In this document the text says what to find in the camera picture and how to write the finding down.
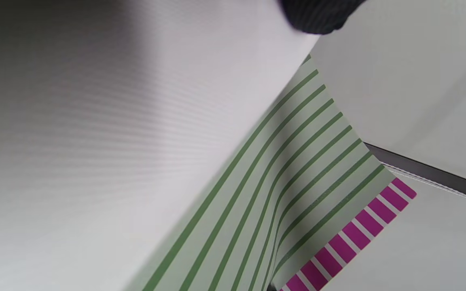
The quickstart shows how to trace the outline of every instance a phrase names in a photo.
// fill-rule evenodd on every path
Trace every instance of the black glove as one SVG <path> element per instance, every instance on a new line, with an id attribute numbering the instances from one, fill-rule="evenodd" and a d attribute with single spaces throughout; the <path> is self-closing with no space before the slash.
<path id="1" fill-rule="evenodd" d="M 297 30 L 329 34 L 343 27 L 366 0 L 281 0 L 287 20 Z"/>

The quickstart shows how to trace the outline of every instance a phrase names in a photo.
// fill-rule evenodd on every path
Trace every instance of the green stripe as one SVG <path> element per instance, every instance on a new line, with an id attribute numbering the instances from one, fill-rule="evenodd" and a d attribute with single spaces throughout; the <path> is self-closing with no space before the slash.
<path id="1" fill-rule="evenodd" d="M 224 269 L 226 268 L 226 264 L 228 263 L 229 257 L 231 256 L 231 253 L 233 252 L 233 248 L 235 247 L 237 240 L 240 236 L 240 233 L 242 232 L 242 229 L 244 228 L 244 225 L 246 224 L 246 221 L 248 220 L 248 216 L 251 213 L 251 210 L 253 208 L 253 205 L 255 203 L 256 198 L 258 197 L 258 194 L 260 193 L 260 189 L 262 185 L 264 184 L 265 178 L 269 174 L 270 169 L 274 165 L 274 163 L 277 161 L 278 157 L 283 153 L 285 148 L 298 136 L 299 133 L 307 127 L 312 121 L 314 121 L 319 115 L 321 115 L 327 108 L 329 108 L 333 104 L 333 100 L 330 99 L 327 101 L 322 107 L 320 107 L 314 114 L 309 116 L 307 120 L 305 120 L 290 136 L 285 140 L 285 142 L 281 145 L 281 147 L 276 151 L 272 159 L 267 165 L 267 168 L 265 169 L 264 173 L 262 174 L 255 191 L 253 195 L 251 196 L 251 200 L 248 203 L 248 206 L 246 207 L 246 210 L 244 211 L 244 214 L 242 214 L 242 218 L 240 219 L 240 223 L 237 226 L 237 229 L 235 230 L 233 237 L 231 238 L 231 241 L 229 242 L 229 245 L 226 249 L 226 253 L 222 257 L 222 260 L 220 261 L 220 264 L 218 265 L 218 269 L 215 272 L 215 275 L 213 276 L 213 280 L 211 281 L 210 287 L 208 291 L 215 291 L 218 286 L 218 282 L 220 280 L 220 277 L 222 276 L 222 273 L 224 272 Z"/>
<path id="2" fill-rule="evenodd" d="M 276 216 L 276 212 L 277 212 L 277 209 L 278 209 L 278 206 L 284 196 L 284 194 L 287 192 L 287 190 L 292 186 L 292 184 L 294 182 L 296 182 L 296 180 L 298 180 L 298 178 L 317 160 L 319 159 L 323 154 L 325 154 L 331 147 L 334 146 L 335 143 L 337 143 L 344 135 L 346 135 L 350 130 L 352 129 L 352 127 L 350 127 L 348 125 L 348 127 L 346 127 L 342 132 L 340 132 L 340 134 L 338 134 L 337 136 L 335 136 L 335 138 L 333 138 L 333 140 L 331 140 L 328 144 L 326 144 L 325 147 L 323 147 L 320 151 L 318 151 L 318 153 L 316 153 L 316 155 L 314 155 L 314 157 L 312 157 L 309 162 L 307 162 L 307 164 L 305 164 L 305 166 L 301 167 L 301 169 L 287 182 L 287 184 L 283 187 L 282 191 L 280 192 L 279 194 L 279 197 L 277 199 L 277 202 L 274 206 L 274 210 L 273 210 L 273 214 L 272 214 L 272 218 L 271 218 L 271 222 L 270 222 L 270 225 L 269 225 L 269 230 L 268 230 L 268 233 L 266 235 L 266 240 L 264 242 L 264 246 L 262 248 L 262 251 L 260 253 L 260 256 L 258 258 L 258 263 L 256 265 L 256 268 L 255 268 L 255 272 L 253 273 L 253 277 L 251 278 L 251 283 L 250 283 L 250 287 L 249 287 L 249 291 L 252 291 L 253 290 L 253 287 L 254 287 L 254 284 L 255 284 L 255 280 L 256 280 L 256 277 L 258 276 L 258 272 L 260 271 L 260 267 L 261 267 L 261 264 L 262 264 L 262 261 L 263 261 L 263 258 L 264 258 L 264 254 L 266 252 L 266 249 L 267 249 L 267 245 L 269 243 L 269 238 L 271 236 L 271 233 L 272 233 L 272 226 L 274 224 L 274 219 L 275 219 L 275 216 Z M 277 176 L 276 179 L 274 179 L 274 185 L 276 184 L 277 180 L 279 179 L 279 176 Z M 269 272 L 269 268 L 267 269 L 267 272 L 266 272 L 266 278 L 268 276 L 268 272 Z"/>
<path id="3" fill-rule="evenodd" d="M 238 285 L 240 283 L 240 279 L 242 277 L 242 274 L 244 274 L 244 269 L 246 267 L 246 264 L 248 262 L 249 256 L 251 254 L 251 251 L 253 250 L 253 246 L 255 244 L 255 241 L 258 237 L 258 233 L 260 231 L 263 219 L 265 217 L 265 213 L 267 210 L 267 207 L 269 206 L 269 201 L 270 198 L 272 197 L 272 192 L 274 191 L 274 188 L 280 179 L 280 177 L 283 175 L 285 170 L 292 164 L 294 160 L 303 152 L 307 147 L 309 147 L 310 144 L 312 144 L 322 133 L 324 133 L 327 129 L 329 129 L 336 121 L 338 121 L 342 117 L 342 113 L 338 113 L 336 116 L 334 116 L 329 122 L 327 122 L 321 129 L 316 131 L 314 135 L 312 135 L 290 158 L 289 160 L 283 165 L 283 167 L 280 169 L 278 174 L 276 175 L 276 178 L 273 180 L 269 193 L 266 197 L 266 201 L 264 204 L 264 208 L 262 209 L 262 212 L 260 214 L 260 217 L 258 218 L 258 223 L 255 228 L 255 232 L 253 233 L 253 236 L 251 237 L 251 241 L 249 241 L 248 248 L 246 249 L 246 253 L 244 254 L 244 258 L 242 258 L 242 263 L 240 264 L 239 270 L 237 272 L 237 275 L 235 277 L 235 281 L 233 282 L 233 285 L 231 287 L 232 291 L 236 291 L 238 288 Z"/>
<path id="4" fill-rule="evenodd" d="M 349 153 L 351 153 L 355 147 L 357 147 L 359 144 L 362 143 L 362 140 L 357 139 L 355 142 L 353 142 L 348 148 L 346 148 L 339 156 L 337 156 L 330 164 L 326 166 L 312 181 L 310 181 L 285 207 L 283 210 L 280 219 L 278 221 L 276 229 L 279 230 L 280 226 L 282 225 L 283 218 L 289 212 L 290 208 L 294 206 L 298 202 L 298 200 L 303 197 L 324 175 L 326 175 L 331 169 L 333 169 L 339 162 L 344 159 Z"/>
<path id="5" fill-rule="evenodd" d="M 213 245 L 213 242 L 215 241 L 215 238 L 218 235 L 218 232 L 222 228 L 222 225 L 226 221 L 229 213 L 231 212 L 233 205 L 235 205 L 235 202 L 237 201 L 238 197 L 240 196 L 240 193 L 242 192 L 242 189 L 248 182 L 249 177 L 251 176 L 251 173 L 254 171 L 255 167 L 257 166 L 258 162 L 260 161 L 261 157 L 264 155 L 266 149 L 268 149 L 269 145 L 272 143 L 272 141 L 276 138 L 276 136 L 280 133 L 280 131 L 287 125 L 288 122 L 296 115 L 298 112 L 303 109 L 310 101 L 312 101 L 318 94 L 320 94 L 323 90 L 325 90 L 325 86 L 321 86 L 320 88 L 316 89 L 312 94 L 310 94 L 307 99 L 302 101 L 298 107 L 296 107 L 282 122 L 281 124 L 274 130 L 274 132 L 271 134 L 271 136 L 267 139 L 263 147 L 260 149 L 259 153 L 256 155 L 254 158 L 253 162 L 251 162 L 251 165 L 249 166 L 248 170 L 244 174 L 244 177 L 242 177 L 242 180 L 240 181 L 237 189 L 235 190 L 235 193 L 233 193 L 232 197 L 229 199 L 228 204 L 226 205 L 226 208 L 220 215 L 217 223 L 213 227 L 213 230 L 210 233 L 210 236 L 202 246 L 201 251 L 199 252 L 197 258 L 195 259 L 190 271 L 187 273 L 186 278 L 183 280 L 183 284 L 179 288 L 179 291 L 186 291 L 190 288 L 192 285 L 192 282 L 197 274 L 197 271 L 199 271 L 200 266 L 202 265 L 202 262 L 204 261 L 206 255 L 208 254 L 211 246 Z"/>
<path id="6" fill-rule="evenodd" d="M 350 202 L 350 200 L 352 200 L 352 198 L 355 197 L 355 195 L 357 195 L 357 193 L 359 193 L 366 185 L 368 185 L 382 170 L 384 170 L 384 166 L 382 164 L 379 165 L 379 167 L 377 167 L 377 169 L 373 170 L 372 173 L 370 173 L 370 175 L 368 175 L 368 177 L 366 177 L 366 179 L 364 179 L 357 187 L 355 187 L 355 189 L 353 189 L 346 197 L 344 197 L 344 199 L 339 202 L 332 210 L 330 210 L 330 212 L 324 217 L 322 218 L 316 225 L 314 225 L 314 227 L 309 230 L 309 232 L 307 232 L 286 254 L 285 256 L 283 256 L 283 258 L 280 260 L 280 262 L 278 263 L 275 271 L 274 271 L 274 274 L 276 274 L 280 268 L 283 266 L 283 264 L 289 260 L 290 257 L 292 257 L 292 255 L 298 251 L 300 249 L 300 247 L 303 247 L 303 245 L 307 242 L 307 240 L 309 240 L 316 232 L 318 232 L 318 230 L 320 230 L 322 228 L 322 226 L 325 225 L 325 223 L 327 223 L 335 214 L 337 214 L 339 212 L 339 210 L 341 210 L 341 208 L 343 208 L 346 204 L 348 204 L 348 202 Z"/>
<path id="7" fill-rule="evenodd" d="M 285 232 L 283 232 L 282 234 L 282 237 L 280 239 L 280 242 L 278 243 L 278 248 L 280 248 L 280 246 L 282 245 L 283 243 L 283 240 L 285 240 L 285 238 L 289 235 L 289 233 L 294 229 L 294 227 L 296 227 L 296 225 L 298 225 L 314 208 L 316 208 L 316 206 L 318 206 L 323 200 L 325 200 L 326 197 L 328 197 L 337 187 L 339 187 L 339 185 L 341 185 L 346 179 L 348 179 L 348 177 L 355 172 L 355 170 L 357 170 L 362 164 L 364 164 L 364 162 L 366 162 L 366 160 L 368 160 L 371 156 L 371 153 L 368 152 L 366 153 L 363 157 L 361 157 L 361 159 L 359 159 L 355 164 L 353 164 L 352 167 L 350 167 L 350 169 L 348 169 L 348 171 L 346 171 L 341 177 L 339 177 L 325 192 L 323 192 L 316 200 L 314 200 L 314 202 L 312 204 L 310 204 L 305 210 L 303 210 L 303 212 L 301 212 L 300 215 L 298 215 L 298 217 L 296 217 L 296 219 L 290 223 L 290 225 L 287 227 L 287 229 L 285 230 Z M 313 179 L 306 187 L 305 189 L 307 189 L 306 191 L 308 191 L 310 188 L 312 188 L 314 186 L 314 184 L 316 184 L 318 182 L 318 178 L 315 178 Z"/>
<path id="8" fill-rule="evenodd" d="M 305 58 L 305 60 L 301 64 L 302 65 L 305 64 L 307 61 L 309 61 L 309 59 L 311 59 L 311 57 L 310 57 L 310 55 L 307 55 L 307 57 Z"/>
<path id="9" fill-rule="evenodd" d="M 217 183 L 213 187 L 213 189 L 210 191 L 210 193 L 207 195 L 204 201 L 202 201 L 202 204 L 199 206 L 198 210 L 196 213 L 193 215 L 193 217 L 190 219 L 186 227 L 184 228 L 183 232 L 179 235 L 179 237 L 176 239 L 174 245 L 170 248 L 168 253 L 165 255 L 157 269 L 154 271 L 148 282 L 146 283 L 143 291 L 154 291 L 154 289 L 157 287 L 157 284 L 161 281 L 161 278 L 165 275 L 166 271 L 170 267 L 170 264 L 174 261 L 176 258 L 177 254 L 183 247 L 184 243 L 196 227 L 197 223 L 201 219 L 201 217 L 204 215 L 208 207 L 210 206 L 211 202 L 215 197 L 217 196 L 217 193 L 219 192 L 220 188 L 226 182 L 228 179 L 229 175 L 231 175 L 231 172 L 235 169 L 235 166 L 237 166 L 238 162 L 244 156 L 246 151 L 248 150 L 249 146 L 253 143 L 255 138 L 260 134 L 262 129 L 267 125 L 269 120 L 276 114 L 276 112 L 294 95 L 298 90 L 300 90 L 305 84 L 307 84 L 312 78 L 314 78 L 316 75 L 318 75 L 318 70 L 314 70 L 311 72 L 307 77 L 305 77 L 301 82 L 299 82 L 292 90 L 290 90 L 284 98 L 282 98 L 277 105 L 274 106 L 274 108 L 267 114 L 267 116 L 260 122 L 260 124 L 257 126 L 257 128 L 253 131 L 251 136 L 248 138 L 244 146 L 238 151 L 237 155 L 233 160 L 231 161 L 231 164 L 226 168 L 220 179 L 218 179 Z"/>

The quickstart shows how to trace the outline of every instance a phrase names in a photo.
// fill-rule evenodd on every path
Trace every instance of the white background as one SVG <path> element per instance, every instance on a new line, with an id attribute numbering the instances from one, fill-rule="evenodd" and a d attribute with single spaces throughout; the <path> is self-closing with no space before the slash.
<path id="1" fill-rule="evenodd" d="M 277 2 L 0 0 L 0 291 L 119 291 L 317 36 Z"/>
<path id="2" fill-rule="evenodd" d="M 363 140 L 466 177 L 466 0 L 369 0 L 312 55 Z"/>

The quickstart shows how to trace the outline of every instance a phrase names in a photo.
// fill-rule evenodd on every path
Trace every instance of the magenta stripe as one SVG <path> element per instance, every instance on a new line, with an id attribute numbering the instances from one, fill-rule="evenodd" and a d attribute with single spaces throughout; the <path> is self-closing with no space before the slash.
<path id="1" fill-rule="evenodd" d="M 349 222 L 344 228 L 343 232 L 359 247 L 360 250 L 364 249 L 369 243 L 370 239 L 365 236 L 355 224 Z"/>
<path id="2" fill-rule="evenodd" d="M 392 183 L 402 192 L 404 192 L 405 195 L 407 195 L 407 197 L 411 199 L 416 197 L 416 192 L 413 189 L 409 188 L 409 186 L 407 186 L 402 180 L 395 178 Z"/>
<path id="3" fill-rule="evenodd" d="M 404 208 L 407 206 L 407 201 L 400 197 L 393 189 L 390 187 L 384 188 L 381 192 L 381 196 L 384 197 L 389 203 L 391 203 L 396 209 L 399 211 L 404 210 Z"/>
<path id="4" fill-rule="evenodd" d="M 309 282 L 316 290 L 323 288 L 323 286 L 328 283 L 327 279 L 322 275 L 322 273 L 320 273 L 320 271 L 311 261 L 308 261 L 305 266 L 303 266 L 301 272 L 303 275 L 305 275 L 305 277 L 307 277 Z"/>
<path id="5" fill-rule="evenodd" d="M 384 203 L 377 198 L 373 199 L 370 204 L 368 204 L 368 207 L 370 207 L 371 210 L 373 210 L 373 212 L 375 212 L 383 221 L 386 221 L 386 223 L 390 223 L 396 217 L 396 214 L 394 214 L 393 211 L 387 208 Z"/>
<path id="6" fill-rule="evenodd" d="M 309 291 L 298 275 L 294 275 L 290 278 L 289 282 L 287 282 L 287 287 L 289 287 L 290 291 Z"/>
<path id="7" fill-rule="evenodd" d="M 341 265 L 337 263 L 329 251 L 324 247 L 316 254 L 315 257 L 332 277 L 337 275 L 337 273 L 342 269 Z"/>
<path id="8" fill-rule="evenodd" d="M 377 234 L 383 230 L 383 226 L 373 219 L 364 209 L 359 212 L 355 218 L 357 218 L 357 221 L 359 221 L 373 236 L 377 236 Z"/>
<path id="9" fill-rule="evenodd" d="M 329 242 L 332 248 L 339 254 L 339 256 L 346 262 L 350 262 L 357 254 L 352 248 L 344 241 L 339 234 L 336 234 Z"/>

